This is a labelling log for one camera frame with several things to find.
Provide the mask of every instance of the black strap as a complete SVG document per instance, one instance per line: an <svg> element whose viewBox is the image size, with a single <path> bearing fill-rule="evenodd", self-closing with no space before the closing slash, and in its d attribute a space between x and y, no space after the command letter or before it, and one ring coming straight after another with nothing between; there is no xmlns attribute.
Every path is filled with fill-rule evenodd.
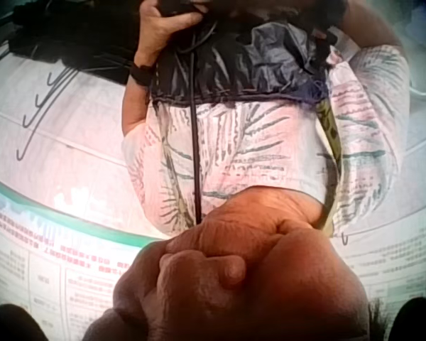
<svg viewBox="0 0 426 341"><path fill-rule="evenodd" d="M143 87L149 87L153 75L155 73L155 68L150 66L137 66L135 63L131 66L129 70L130 76L136 81L137 84L142 85Z"/></svg>

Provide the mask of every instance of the person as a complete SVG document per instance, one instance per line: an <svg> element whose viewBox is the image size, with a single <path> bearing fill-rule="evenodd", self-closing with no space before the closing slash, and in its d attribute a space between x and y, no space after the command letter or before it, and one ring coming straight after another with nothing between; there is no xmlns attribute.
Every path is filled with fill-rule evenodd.
<svg viewBox="0 0 426 341"><path fill-rule="evenodd" d="M137 67L154 68L174 33L201 22L206 8L199 2L200 13L171 17L161 16L156 0L141 4ZM130 77L125 160L146 217L173 238L136 257L117 283L114 308L86 340L383 337L360 280L323 228L332 197L332 233L339 235L376 209L394 183L405 148L409 71L385 21L365 1L346 5L338 27L360 51L347 62L332 49L326 81L342 145L340 179L332 176L337 165L312 103L196 102L196 224L189 106L150 104L153 93Z"/></svg>

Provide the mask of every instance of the green stripe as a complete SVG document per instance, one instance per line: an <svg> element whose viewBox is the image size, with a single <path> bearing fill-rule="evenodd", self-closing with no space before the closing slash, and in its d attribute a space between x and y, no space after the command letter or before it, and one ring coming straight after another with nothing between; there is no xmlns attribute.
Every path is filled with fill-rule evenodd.
<svg viewBox="0 0 426 341"><path fill-rule="evenodd" d="M56 224L62 225L68 229L73 229L77 232L88 234L96 238L140 248L151 242L159 240L156 238L117 231L109 227L95 224L93 222L88 222L87 220L81 220L72 215L67 215L66 213L53 210L49 207L37 203L32 199L24 197L23 195L17 193L15 190L10 189L8 186L4 185L1 182L0 194L7 197L9 200L16 203L17 205L25 206L27 210L34 212L40 217L50 220L51 222L54 222Z"/></svg>

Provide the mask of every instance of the hair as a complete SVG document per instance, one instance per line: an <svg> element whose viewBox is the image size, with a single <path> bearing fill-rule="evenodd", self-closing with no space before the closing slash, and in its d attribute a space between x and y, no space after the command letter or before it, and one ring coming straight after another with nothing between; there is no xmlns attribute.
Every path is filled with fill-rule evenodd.
<svg viewBox="0 0 426 341"><path fill-rule="evenodd" d="M375 300L368 304L369 311L369 340L384 341L389 321L383 312L382 301Z"/></svg>

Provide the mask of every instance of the hand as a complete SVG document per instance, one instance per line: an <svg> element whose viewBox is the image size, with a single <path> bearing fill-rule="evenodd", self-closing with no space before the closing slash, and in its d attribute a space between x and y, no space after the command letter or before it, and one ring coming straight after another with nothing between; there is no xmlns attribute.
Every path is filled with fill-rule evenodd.
<svg viewBox="0 0 426 341"><path fill-rule="evenodd" d="M158 0L145 0L141 4L141 29L138 50L134 58L137 66L152 66L172 34L202 20L202 14L195 12L164 18L156 8L157 5Z"/></svg>

